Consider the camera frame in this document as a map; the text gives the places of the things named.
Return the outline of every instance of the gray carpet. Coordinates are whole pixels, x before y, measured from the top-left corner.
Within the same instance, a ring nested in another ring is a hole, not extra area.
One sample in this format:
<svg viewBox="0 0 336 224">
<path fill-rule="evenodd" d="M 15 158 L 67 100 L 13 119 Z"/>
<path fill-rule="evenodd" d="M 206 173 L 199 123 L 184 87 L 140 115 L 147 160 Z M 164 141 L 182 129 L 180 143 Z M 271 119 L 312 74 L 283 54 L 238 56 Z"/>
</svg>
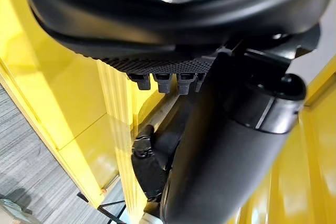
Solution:
<svg viewBox="0 0 336 224">
<path fill-rule="evenodd" d="M 32 211 L 44 224 L 106 224 L 109 219 L 78 198 L 78 192 L 0 86 L 0 198 Z M 105 202 L 119 200 L 123 200 L 120 182 Z M 117 215 L 122 207 L 107 210 Z"/>
</svg>

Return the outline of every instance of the black cylindrical tube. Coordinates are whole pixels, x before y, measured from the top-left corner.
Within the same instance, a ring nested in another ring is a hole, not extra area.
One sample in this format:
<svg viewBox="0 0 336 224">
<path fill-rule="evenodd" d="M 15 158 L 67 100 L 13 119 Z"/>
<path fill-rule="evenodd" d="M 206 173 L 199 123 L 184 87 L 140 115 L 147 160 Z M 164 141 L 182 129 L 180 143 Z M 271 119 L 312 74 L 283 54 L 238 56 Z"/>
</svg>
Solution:
<svg viewBox="0 0 336 224">
<path fill-rule="evenodd" d="M 238 75 L 228 79 L 225 62 L 214 64 L 165 186 L 161 219 L 166 224 L 229 220 L 269 171 L 306 95 L 300 78 L 287 76 L 269 90 L 272 85 L 241 81 Z"/>
</svg>

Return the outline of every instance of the yellow surface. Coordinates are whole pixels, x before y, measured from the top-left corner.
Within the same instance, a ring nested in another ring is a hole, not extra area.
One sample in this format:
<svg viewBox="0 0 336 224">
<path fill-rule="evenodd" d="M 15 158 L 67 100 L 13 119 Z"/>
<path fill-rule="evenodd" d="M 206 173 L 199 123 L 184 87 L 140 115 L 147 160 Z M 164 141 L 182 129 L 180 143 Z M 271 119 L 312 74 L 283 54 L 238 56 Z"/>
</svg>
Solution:
<svg viewBox="0 0 336 224">
<path fill-rule="evenodd" d="M 157 84 L 151 80 L 152 90 L 139 91 L 136 83 L 127 80 L 115 69 L 99 62 L 99 73 L 106 101 L 113 139 L 116 145 L 119 174 L 127 210 L 132 223 L 143 215 L 146 197 L 139 186 L 131 164 L 131 146 L 139 124 L 163 98 Z"/>
<path fill-rule="evenodd" d="M 336 223 L 336 57 L 309 85 L 284 149 L 232 223 Z"/>
<path fill-rule="evenodd" d="M 336 223 L 335 71 L 334 57 L 310 85 L 299 124 L 270 174 L 229 223 Z M 124 74 L 58 45 L 38 27 L 26 0 L 0 0 L 0 82 L 95 207 L 117 162 L 128 212 L 138 223 L 146 198 L 131 145 L 162 99 L 155 82 L 151 91 L 139 91 Z"/>
<path fill-rule="evenodd" d="M 27 0 L 0 0 L 0 82 L 98 207 L 118 169 L 97 62 L 49 38 Z"/>
</svg>

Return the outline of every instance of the white wall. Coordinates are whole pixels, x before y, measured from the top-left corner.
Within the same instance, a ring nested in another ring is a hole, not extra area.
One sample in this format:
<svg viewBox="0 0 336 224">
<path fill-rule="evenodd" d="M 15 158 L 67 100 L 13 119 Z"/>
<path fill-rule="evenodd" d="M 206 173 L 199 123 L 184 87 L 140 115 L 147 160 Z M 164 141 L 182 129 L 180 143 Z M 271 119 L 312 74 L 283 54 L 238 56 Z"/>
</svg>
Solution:
<svg viewBox="0 0 336 224">
<path fill-rule="evenodd" d="M 317 50 L 295 59 L 288 72 L 301 76 L 309 84 L 336 55 L 336 0 L 331 0 L 321 19 L 322 36 Z"/>
</svg>

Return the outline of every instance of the black bracket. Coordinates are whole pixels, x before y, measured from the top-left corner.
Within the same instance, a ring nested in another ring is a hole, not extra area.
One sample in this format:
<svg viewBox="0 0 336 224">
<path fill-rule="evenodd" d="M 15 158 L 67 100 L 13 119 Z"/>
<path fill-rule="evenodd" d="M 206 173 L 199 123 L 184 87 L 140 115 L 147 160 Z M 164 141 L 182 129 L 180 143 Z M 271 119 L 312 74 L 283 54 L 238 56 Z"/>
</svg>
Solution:
<svg viewBox="0 0 336 224">
<path fill-rule="evenodd" d="M 81 192 L 77 193 L 77 196 L 79 198 L 81 198 L 82 200 L 84 200 L 86 203 L 89 202 L 89 200 Z M 112 202 L 112 203 L 107 203 L 107 204 L 100 205 L 97 208 L 98 211 L 100 211 L 103 215 L 105 215 L 106 217 L 108 217 L 110 219 L 107 224 L 112 223 L 112 221 L 114 221 L 117 224 L 126 224 L 125 222 L 123 222 L 122 220 L 120 220 L 121 215 L 123 214 L 123 212 L 126 209 L 126 204 L 123 206 L 123 208 L 121 209 L 121 211 L 118 213 L 117 216 L 111 214 L 106 209 L 104 209 L 104 207 L 109 207 L 109 206 L 113 206 L 113 205 L 120 204 L 120 203 L 125 203 L 125 201 L 121 200 L 121 201 L 116 201 L 116 202 Z"/>
</svg>

